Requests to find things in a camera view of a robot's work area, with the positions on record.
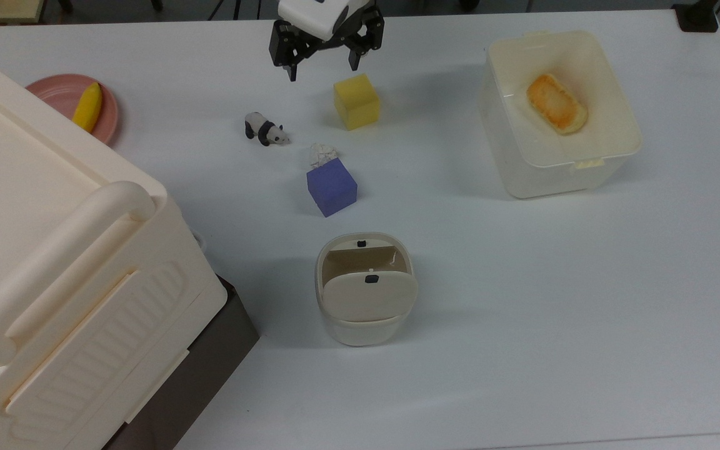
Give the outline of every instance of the yellow sponge cube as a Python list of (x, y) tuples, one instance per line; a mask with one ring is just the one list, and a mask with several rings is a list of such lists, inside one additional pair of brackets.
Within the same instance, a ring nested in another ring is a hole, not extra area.
[(379, 97), (366, 74), (337, 82), (334, 88), (335, 109), (347, 130), (377, 122)]

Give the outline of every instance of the white storage box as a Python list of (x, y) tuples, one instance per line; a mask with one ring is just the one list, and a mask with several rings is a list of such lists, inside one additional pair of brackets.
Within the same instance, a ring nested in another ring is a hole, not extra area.
[[(588, 108), (579, 131), (561, 136), (529, 105), (526, 89), (545, 73)], [(505, 188), (520, 199), (596, 188), (642, 143), (608, 58), (586, 31), (492, 43), (479, 108)]]
[(0, 450), (100, 449), (225, 301), (163, 186), (0, 73)]
[(318, 254), (315, 279), (329, 335), (356, 347), (390, 339), (418, 294), (408, 249), (383, 233), (344, 234), (329, 241)]

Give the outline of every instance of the storage box handle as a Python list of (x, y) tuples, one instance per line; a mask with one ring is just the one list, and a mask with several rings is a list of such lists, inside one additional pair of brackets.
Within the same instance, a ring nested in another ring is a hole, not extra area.
[(144, 222), (154, 209), (151, 196), (137, 183), (102, 186), (0, 282), (0, 366), (16, 355), (15, 342), (5, 333), (26, 308), (123, 214)]

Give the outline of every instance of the pink plate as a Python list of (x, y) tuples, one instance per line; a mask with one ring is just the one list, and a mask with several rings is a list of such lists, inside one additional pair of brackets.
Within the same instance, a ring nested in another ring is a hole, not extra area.
[(102, 86), (102, 111), (99, 112), (99, 119), (91, 134), (103, 143), (109, 144), (118, 126), (118, 104), (112, 92), (102, 83), (85, 75), (61, 74), (37, 80), (26, 86), (26, 89), (57, 112), (71, 119), (74, 117), (79, 98), (91, 83), (99, 83)]

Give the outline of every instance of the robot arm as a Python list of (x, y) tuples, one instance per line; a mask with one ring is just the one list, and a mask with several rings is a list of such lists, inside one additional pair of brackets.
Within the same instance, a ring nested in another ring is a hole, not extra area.
[(283, 20), (274, 22), (269, 52), (291, 81), (298, 63), (320, 49), (346, 46), (356, 71), (360, 57), (383, 45), (385, 20), (376, 0), (280, 0), (277, 11)]

